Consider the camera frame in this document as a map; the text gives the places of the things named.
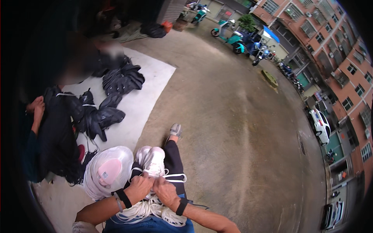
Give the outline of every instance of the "red object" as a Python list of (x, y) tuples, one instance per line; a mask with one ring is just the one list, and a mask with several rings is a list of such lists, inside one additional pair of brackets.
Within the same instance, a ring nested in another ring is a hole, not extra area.
[(169, 33), (172, 28), (172, 23), (169, 21), (165, 21), (163, 24), (161, 24), (165, 30), (166, 33)]
[(80, 144), (78, 146), (78, 149), (79, 149), (79, 162), (83, 161), (83, 158), (84, 158), (84, 152), (85, 152), (85, 149), (84, 149), (84, 146), (82, 144)]

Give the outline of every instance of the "pink object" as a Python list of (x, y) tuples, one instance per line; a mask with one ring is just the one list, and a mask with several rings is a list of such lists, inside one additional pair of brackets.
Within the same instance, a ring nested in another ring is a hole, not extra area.
[(121, 169), (122, 163), (118, 159), (104, 162), (101, 167), (98, 168), (98, 175), (100, 176), (98, 180), (99, 183), (103, 186), (111, 185), (117, 178)]

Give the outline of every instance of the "sneaker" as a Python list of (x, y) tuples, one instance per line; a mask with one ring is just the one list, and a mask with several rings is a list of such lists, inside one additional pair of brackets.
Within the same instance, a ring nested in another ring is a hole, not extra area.
[(175, 124), (173, 124), (171, 126), (170, 135), (175, 135), (175, 136), (180, 137), (181, 132), (182, 132), (182, 130), (181, 130), (181, 124), (175, 123)]
[(142, 168), (144, 168), (145, 159), (148, 157), (150, 149), (150, 146), (144, 146), (136, 152), (135, 161), (138, 162)]
[(153, 147), (149, 151), (148, 156), (144, 161), (144, 171), (149, 173), (149, 176), (160, 177), (165, 175), (164, 168), (164, 150), (160, 147)]

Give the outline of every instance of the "parked car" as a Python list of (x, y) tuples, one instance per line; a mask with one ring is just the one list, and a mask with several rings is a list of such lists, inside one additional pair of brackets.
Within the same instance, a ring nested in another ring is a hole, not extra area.
[(321, 229), (331, 229), (342, 219), (344, 209), (343, 201), (336, 201), (325, 205)]
[(310, 115), (314, 123), (315, 135), (319, 137), (321, 146), (326, 146), (330, 136), (330, 126), (326, 117), (317, 109), (312, 109)]

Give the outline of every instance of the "orange bag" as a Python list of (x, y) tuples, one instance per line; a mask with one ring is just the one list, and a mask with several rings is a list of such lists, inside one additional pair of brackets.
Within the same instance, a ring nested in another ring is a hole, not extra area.
[(163, 24), (161, 24), (161, 25), (163, 25), (163, 29), (164, 29), (164, 31), (166, 32), (166, 33), (169, 33), (170, 32), (170, 30), (171, 30), (171, 28), (172, 28), (172, 23), (170, 23), (169, 21), (165, 21)]

